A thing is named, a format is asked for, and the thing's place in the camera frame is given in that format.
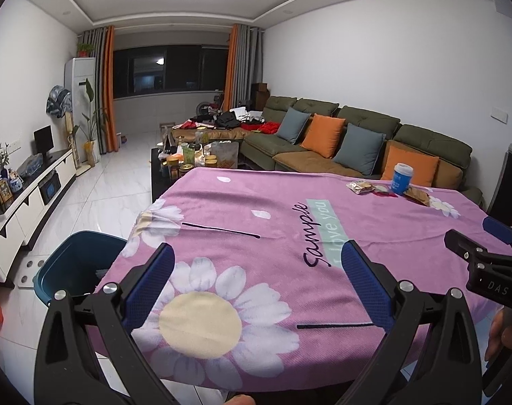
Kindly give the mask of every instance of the tv stand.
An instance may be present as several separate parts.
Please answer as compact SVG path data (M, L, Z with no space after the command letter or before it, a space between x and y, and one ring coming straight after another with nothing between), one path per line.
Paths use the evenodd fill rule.
M61 189L44 204L39 183L51 171L57 171ZM76 181L76 167L71 150L52 152L42 168L24 181L23 189L12 200L0 205L0 284L14 288L8 277L20 248L33 249L44 225L69 187Z

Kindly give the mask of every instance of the gray curtain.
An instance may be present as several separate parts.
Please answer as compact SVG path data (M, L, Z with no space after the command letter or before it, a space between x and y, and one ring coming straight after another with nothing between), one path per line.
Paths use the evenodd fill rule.
M263 31L259 27L239 25L237 55L233 76L232 108L250 98L250 87L263 78Z
M106 47L106 33L107 27L100 27L95 30L89 30L83 33L80 37L81 44L92 44L95 46L95 50L91 52L91 58L96 59L96 67L95 67L95 107L103 108L104 105L104 49ZM105 154L106 150L106 135L104 135L104 131L99 127L97 132L98 145L100 147L100 153Z

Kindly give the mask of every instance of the blue cup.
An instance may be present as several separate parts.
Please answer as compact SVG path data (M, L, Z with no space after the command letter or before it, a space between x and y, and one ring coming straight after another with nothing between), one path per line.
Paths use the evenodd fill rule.
M395 166L395 174L391 183L391 190L397 195L402 195L410 186L411 177L413 177L413 168L403 163Z

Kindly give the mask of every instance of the white tile floor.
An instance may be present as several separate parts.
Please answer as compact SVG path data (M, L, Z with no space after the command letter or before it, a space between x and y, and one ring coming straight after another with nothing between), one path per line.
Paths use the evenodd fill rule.
M77 178L51 215L33 251L22 254L21 260L46 259L68 236L82 230L126 239L139 212L151 204L149 159L151 148L158 141L158 132L131 135L118 153L103 156L95 168ZM0 288L0 304L4 315L0 326L0 365L14 386L33 404L34 360L47 308L33 289L18 287L12 291ZM492 315L476 326L482 358L491 319ZM107 358L100 358L112 388L126 394L112 364ZM413 368L414 364L403 370L406 377ZM164 384L181 405L224 402L218 390L169 381Z

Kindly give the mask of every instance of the human hand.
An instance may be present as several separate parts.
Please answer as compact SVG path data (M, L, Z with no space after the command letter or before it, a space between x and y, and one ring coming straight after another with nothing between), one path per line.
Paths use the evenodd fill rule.
M500 310L492 321L489 332L489 345L485 353L485 361L490 361L497 355L502 347L512 350L512 326L503 330L503 309Z
M226 402L224 405L256 405L254 399L249 396L235 396L232 400Z

